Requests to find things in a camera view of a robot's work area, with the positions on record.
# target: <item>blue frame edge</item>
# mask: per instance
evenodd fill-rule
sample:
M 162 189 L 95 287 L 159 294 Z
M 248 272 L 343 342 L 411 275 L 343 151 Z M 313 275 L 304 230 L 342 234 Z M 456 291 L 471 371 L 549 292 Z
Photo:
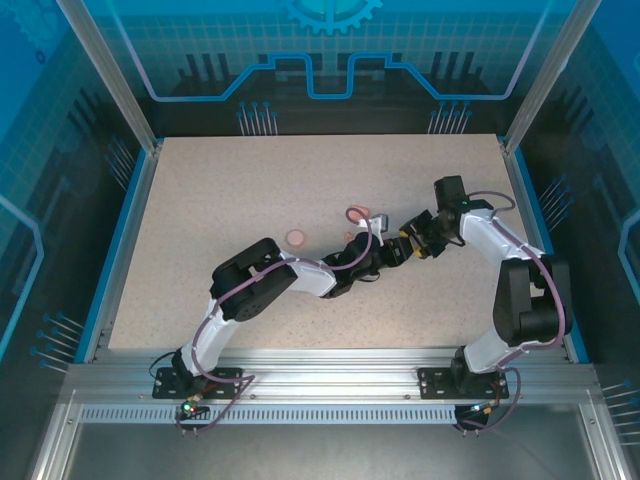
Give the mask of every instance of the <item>blue frame edge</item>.
M 109 250 L 107 251 L 107 257 L 105 258 L 102 272 L 100 273 L 100 279 L 98 280 L 96 293 L 93 296 L 93 301 L 91 302 L 91 307 L 89 308 L 87 321 L 85 322 L 82 336 L 80 337 L 80 343 L 78 344 L 78 349 L 76 350 L 76 354 L 73 359 L 73 363 L 83 363 L 83 359 L 87 353 L 87 350 L 89 349 L 89 345 L 91 343 L 91 335 L 93 333 L 93 330 L 96 328 L 96 323 L 98 321 L 98 312 L 100 311 L 100 305 L 102 304 L 102 300 L 104 298 L 109 276 L 111 275 L 113 263 L 116 258 L 116 253 L 118 252 L 120 243 L 122 241 L 124 226 L 127 223 L 127 218 L 129 216 L 129 212 L 131 211 L 133 196 L 135 194 L 136 188 L 138 187 L 140 174 L 146 161 L 147 152 L 144 149 L 140 149 L 140 154 L 138 155 L 136 166 L 133 170 L 133 174 L 131 175 L 131 182 L 129 182 L 129 188 L 127 189 L 127 194 L 124 197 L 122 208 L 120 209 L 120 216 L 118 217 L 118 222 L 116 223 L 116 228 L 113 232 L 113 237 L 111 238 L 111 244 L 109 245 Z
M 536 219 L 536 225 L 538 226 L 538 230 L 540 231 L 542 246 L 544 247 L 545 252 L 554 253 L 553 244 L 551 243 L 551 236 L 549 235 L 549 230 L 547 230 L 547 226 L 544 223 L 544 217 L 542 216 L 542 210 L 540 209 L 540 204 L 538 203 L 538 197 L 536 196 L 536 192 L 533 188 L 533 182 L 531 181 L 531 176 L 529 175 L 529 169 L 527 168 L 527 164 L 524 161 L 524 155 L 522 154 L 522 150 L 520 150 L 520 147 L 516 148 L 515 157 L 516 162 L 518 162 L 520 173 L 522 174 L 524 188 L 527 190 L 527 196 L 529 197 L 529 202 L 531 203 L 533 216 Z M 573 316 L 573 328 L 571 329 L 571 333 L 569 334 L 569 336 L 571 337 L 573 348 L 575 349 L 576 355 L 578 356 L 578 363 L 590 363 L 589 355 L 587 354 L 587 349 L 585 348 L 584 340 L 582 339 L 580 325 L 578 324 L 578 319 L 575 315 Z

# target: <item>gear graphic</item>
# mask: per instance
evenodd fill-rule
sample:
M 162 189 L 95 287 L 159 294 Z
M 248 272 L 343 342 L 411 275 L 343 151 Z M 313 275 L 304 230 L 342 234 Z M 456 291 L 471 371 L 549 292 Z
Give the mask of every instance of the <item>gear graphic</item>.
M 382 7 L 381 0 L 283 0 L 289 20 L 297 20 L 301 28 L 311 27 L 314 34 L 336 30 L 347 33 L 360 28 L 362 19 L 371 20 L 373 9 Z
M 52 0 L 0 0 L 0 15 L 11 12 L 20 30 L 36 49 L 43 49 L 58 32 Z

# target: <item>black mounting plate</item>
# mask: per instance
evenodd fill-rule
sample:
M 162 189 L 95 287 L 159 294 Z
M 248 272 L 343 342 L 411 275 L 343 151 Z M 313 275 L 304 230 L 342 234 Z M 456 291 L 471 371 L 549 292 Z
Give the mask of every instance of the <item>black mounting plate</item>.
M 240 378 L 242 377 L 241 368 L 216 368 L 212 375 L 220 378 Z M 221 383 L 215 388 L 207 391 L 203 398 L 207 400 L 231 400 L 238 392 L 239 383 Z M 151 396 L 155 399 L 184 400 L 187 397 L 197 393 L 186 391 L 179 381 L 178 375 L 173 367 L 159 368 L 156 372 L 156 383 L 153 386 Z
M 493 372 L 478 375 L 482 381 L 474 382 L 474 388 L 461 394 L 456 388 L 450 368 L 419 368 L 418 382 L 420 398 L 422 400 L 491 400 L 496 398 L 494 385 L 504 380 L 504 386 L 499 387 L 500 398 L 509 398 L 509 386 L 503 373 Z

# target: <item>beige work surface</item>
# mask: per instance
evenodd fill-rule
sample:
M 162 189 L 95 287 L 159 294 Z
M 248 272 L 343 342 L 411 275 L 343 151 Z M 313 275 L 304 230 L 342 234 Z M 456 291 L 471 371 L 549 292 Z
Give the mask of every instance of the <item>beige work surface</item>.
M 352 204 L 388 214 L 388 235 L 395 235 L 424 209 L 435 211 L 435 180 L 458 174 L 467 192 L 513 195 L 494 135 L 169 138 L 110 348 L 189 341 L 206 309 L 213 269 L 261 238 L 321 258 L 342 250 L 345 232 L 355 231 L 344 218 Z M 524 235 L 517 211 L 501 218 Z M 286 245 L 291 229 L 305 232 L 302 248 Z M 449 246 L 435 260 L 413 257 L 334 300 L 285 292 L 238 329 L 229 346 L 461 345 L 491 325 L 496 281 L 473 247 Z

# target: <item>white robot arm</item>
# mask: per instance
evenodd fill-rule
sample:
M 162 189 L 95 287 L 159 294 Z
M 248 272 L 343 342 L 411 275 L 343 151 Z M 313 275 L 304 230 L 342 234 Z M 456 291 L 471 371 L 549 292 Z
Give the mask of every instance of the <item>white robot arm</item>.
M 437 181 L 435 187 L 437 216 L 425 210 L 403 225 L 396 238 L 382 238 L 387 218 L 377 216 L 371 219 L 371 238 L 369 233 L 360 233 L 343 252 L 320 261 L 296 261 L 272 239 L 265 238 L 219 266 L 213 273 L 212 300 L 205 315 L 208 321 L 197 335 L 195 350 L 189 343 L 174 355 L 177 374 L 189 382 L 203 370 L 213 370 L 222 349 L 240 324 L 259 314 L 286 290 L 335 298 L 347 293 L 355 281 L 377 275 L 384 268 L 398 267 L 414 254 L 421 259 L 436 258 L 449 244 L 472 244 L 499 271 L 494 325 L 477 341 L 461 347 L 452 361 L 452 372 L 461 392 L 474 376 L 495 372 L 525 349 L 546 345 L 558 335 L 557 305 L 532 255 L 542 259 L 552 272 L 553 282 L 562 295 L 566 318 L 561 333 L 568 333 L 571 304 L 566 264 L 519 240 L 495 217 L 487 201 L 467 196 L 459 176 L 445 177 Z M 360 226 L 367 227 L 367 224 L 361 221 Z M 285 265 L 283 260 L 292 263 Z M 223 295 L 276 263 L 283 265 L 226 298 L 220 302 L 220 308 L 216 308 L 216 302 Z M 532 284 L 543 292 L 541 296 L 531 296 Z M 193 354 L 200 365 L 194 364 Z

